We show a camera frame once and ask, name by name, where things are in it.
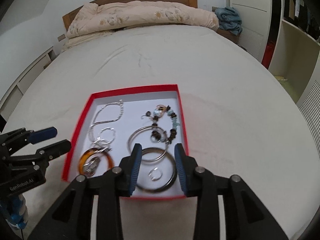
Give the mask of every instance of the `floral comforter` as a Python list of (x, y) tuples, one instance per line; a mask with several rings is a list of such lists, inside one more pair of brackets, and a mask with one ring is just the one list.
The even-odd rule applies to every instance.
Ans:
[(67, 37), (113, 30), (128, 26), (157, 24), (186, 24), (217, 31), (219, 20), (215, 13), (174, 2), (109, 3), (98, 6), (86, 3), (71, 23)]

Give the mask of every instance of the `bed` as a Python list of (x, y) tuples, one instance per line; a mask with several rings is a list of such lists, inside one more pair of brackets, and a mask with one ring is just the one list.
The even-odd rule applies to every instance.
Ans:
[[(162, 1), (196, 8), (196, 0)], [(63, 17), (66, 29), (79, 10)], [(198, 164), (220, 176), (239, 174), (289, 238), (297, 239), (319, 206), (320, 160), (307, 123), (254, 57), (209, 28), (132, 28), (67, 49), (32, 83), (4, 132), (55, 126), (52, 143), (70, 139), (90, 94), (164, 83), (179, 86), (189, 151)], [(66, 187), (63, 163), (64, 157), (52, 161), (47, 182), (25, 193), (26, 235)], [(195, 211), (195, 199), (121, 200), (124, 238), (192, 239)]]

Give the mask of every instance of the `metal screw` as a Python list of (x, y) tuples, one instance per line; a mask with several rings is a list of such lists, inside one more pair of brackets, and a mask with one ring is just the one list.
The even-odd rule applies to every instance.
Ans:
[(232, 175), (231, 176), (231, 179), (234, 181), (234, 182), (239, 182), (241, 181), (241, 177), (239, 175)]
[(112, 169), (112, 172), (115, 173), (115, 174), (119, 174), (121, 171), (122, 171), (122, 169), (120, 167), (114, 167)]
[(85, 180), (85, 176), (84, 175), (78, 175), (76, 177), (76, 181), (78, 181), (78, 182), (83, 182), (84, 180)]
[(204, 173), (205, 172), (205, 168), (204, 167), (201, 167), (201, 166), (197, 166), (195, 168), (196, 172), (197, 173)]

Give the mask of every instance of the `beaded bracelet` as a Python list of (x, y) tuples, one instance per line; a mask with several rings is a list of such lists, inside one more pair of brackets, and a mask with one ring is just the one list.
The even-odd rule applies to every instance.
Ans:
[[(159, 118), (161, 118), (165, 112), (167, 112), (168, 116), (170, 116), (171, 120), (172, 120), (172, 129), (170, 130), (170, 136), (168, 138), (168, 142), (171, 144), (177, 135), (177, 126), (180, 125), (177, 122), (177, 115), (171, 109), (171, 107), (164, 106), (164, 105), (158, 105), (158, 106), (156, 106), (156, 109), (153, 111), (153, 116), (151, 116), (150, 111), (147, 111), (145, 116), (149, 117), (153, 121), (152, 126), (156, 127), (156, 126), (158, 126), (157, 122), (158, 122)], [(152, 131), (151, 138), (154, 138), (154, 140), (151, 139), (153, 142), (160, 142), (160, 141), (164, 142), (164, 139), (165, 139), (156, 130)]]

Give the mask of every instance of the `red object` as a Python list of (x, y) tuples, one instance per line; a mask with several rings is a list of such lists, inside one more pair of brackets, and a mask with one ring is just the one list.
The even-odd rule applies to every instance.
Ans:
[[(87, 113), (93, 103), (93, 101), (97, 98), (105, 98), (105, 97), (113, 97), (113, 96), (121, 96), (121, 95), (129, 95), (129, 94), (139, 94), (139, 93), (149, 93), (149, 92), (165, 92), (165, 91), (175, 91), (177, 92), (178, 96), (178, 103), (180, 106), (180, 125), (182, 128), (183, 132), (183, 140), (184, 140), (184, 150), (186, 152), (186, 155), (189, 155), (189, 150), (188, 150), (188, 141), (187, 141), (187, 134), (186, 134), (186, 127), (185, 127), (185, 122), (184, 122), (184, 116), (183, 116), (183, 111), (182, 111), (182, 104), (181, 104), (181, 98), (180, 98), (180, 93), (178, 90), (178, 85), (176, 84), (169, 84), (169, 85), (151, 85), (151, 86), (142, 86), (142, 87), (131, 87), (131, 88), (122, 88), (122, 89), (116, 89), (116, 90), (110, 90), (110, 91), (104, 91), (104, 92), (98, 92), (92, 94), (87, 103), (85, 104), (85, 107), (78, 119), (77, 125), (75, 127), (75, 130), (73, 132), (73, 136), (71, 139), (71, 150), (67, 154), (67, 158), (64, 163), (64, 168), (62, 172), (62, 180), (68, 181), (68, 175), (69, 175), (69, 170), (70, 170), (70, 165), (71, 165), (71, 160), (72, 160), (72, 155), (76, 147), (76, 143), (78, 140), (78, 136), (80, 134), (82, 125), (84, 123), (84, 120), (87, 116)], [(175, 197), (133, 197), (137, 199), (154, 199), (154, 200), (166, 200), (166, 199), (177, 199), (177, 198), (185, 198), (185, 196), (175, 196)]]
[(273, 41), (269, 41), (266, 46), (266, 50), (264, 51), (263, 59), (261, 64), (264, 65), (266, 69), (269, 68), (273, 52), (275, 51), (275, 43)]

